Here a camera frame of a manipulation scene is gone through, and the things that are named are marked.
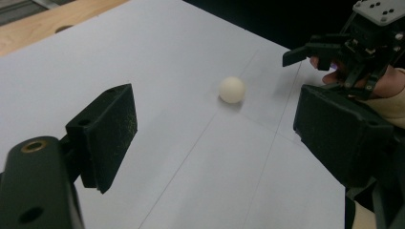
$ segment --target human hand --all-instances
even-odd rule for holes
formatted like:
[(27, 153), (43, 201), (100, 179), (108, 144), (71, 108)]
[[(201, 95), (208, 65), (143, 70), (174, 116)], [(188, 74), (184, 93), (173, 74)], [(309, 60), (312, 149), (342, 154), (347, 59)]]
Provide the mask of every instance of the human hand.
[[(319, 58), (312, 56), (309, 60), (313, 68), (318, 69)], [(336, 66), (336, 71), (329, 73), (322, 78), (325, 84), (330, 83), (344, 83), (344, 78), (346, 75), (345, 66), (339, 61), (333, 61), (332, 64)], [(359, 80), (354, 87), (364, 88), (367, 83), (368, 75)], [(370, 99), (373, 98), (388, 98), (393, 97), (405, 88), (405, 74), (401, 71), (395, 69), (393, 66), (389, 65), (387, 71), (380, 77), (380, 79), (375, 84), (374, 90), (371, 94)]]

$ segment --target white table surface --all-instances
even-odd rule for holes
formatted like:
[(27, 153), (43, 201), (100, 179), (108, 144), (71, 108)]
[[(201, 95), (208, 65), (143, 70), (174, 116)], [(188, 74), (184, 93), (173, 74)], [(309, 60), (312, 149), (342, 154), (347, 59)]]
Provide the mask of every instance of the white table surface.
[[(112, 188), (75, 183), (86, 228), (341, 229), (344, 187), (292, 130), (301, 85), (324, 73), (283, 68), (286, 51), (181, 0), (132, 0), (0, 59), (0, 170), (132, 83), (139, 131)], [(231, 75), (238, 105), (218, 98)]]

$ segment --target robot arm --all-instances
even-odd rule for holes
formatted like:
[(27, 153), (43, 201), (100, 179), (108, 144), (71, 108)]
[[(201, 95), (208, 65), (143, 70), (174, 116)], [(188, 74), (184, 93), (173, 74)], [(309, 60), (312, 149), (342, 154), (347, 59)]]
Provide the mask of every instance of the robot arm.
[[(346, 67), (343, 73), (346, 94), (369, 98), (378, 79), (393, 65), (405, 50), (405, 1), (368, 0), (353, 6), (349, 32), (314, 35), (301, 48), (286, 52), (283, 66), (318, 56), (318, 68), (327, 71), (332, 60)], [(355, 83), (370, 75), (363, 89)]]

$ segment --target finger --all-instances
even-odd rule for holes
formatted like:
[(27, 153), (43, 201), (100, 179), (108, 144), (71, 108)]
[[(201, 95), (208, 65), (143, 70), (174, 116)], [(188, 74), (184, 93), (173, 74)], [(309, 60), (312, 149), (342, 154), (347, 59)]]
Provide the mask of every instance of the finger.
[(340, 77), (340, 72), (339, 71), (334, 71), (333, 73), (329, 73), (325, 75), (322, 78), (322, 82), (324, 84), (330, 84), (330, 83), (342, 83), (341, 77)]
[(317, 56), (311, 56), (309, 59), (309, 63), (312, 65), (313, 68), (318, 69), (319, 58)]
[(331, 66), (335, 66), (336, 70), (340, 70), (342, 73), (345, 71), (345, 65), (342, 63), (342, 61), (338, 59), (332, 59), (331, 61)]
[(405, 74), (388, 66), (387, 71), (375, 84), (373, 93), (379, 97), (392, 97), (404, 90)]

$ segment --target ping pong ball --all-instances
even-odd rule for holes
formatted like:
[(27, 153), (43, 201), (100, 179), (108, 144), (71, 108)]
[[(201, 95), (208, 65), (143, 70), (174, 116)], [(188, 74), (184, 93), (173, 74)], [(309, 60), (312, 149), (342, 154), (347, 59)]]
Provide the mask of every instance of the ping pong ball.
[(245, 91), (245, 83), (238, 77), (230, 76), (220, 85), (220, 98), (227, 103), (237, 103), (244, 99)]

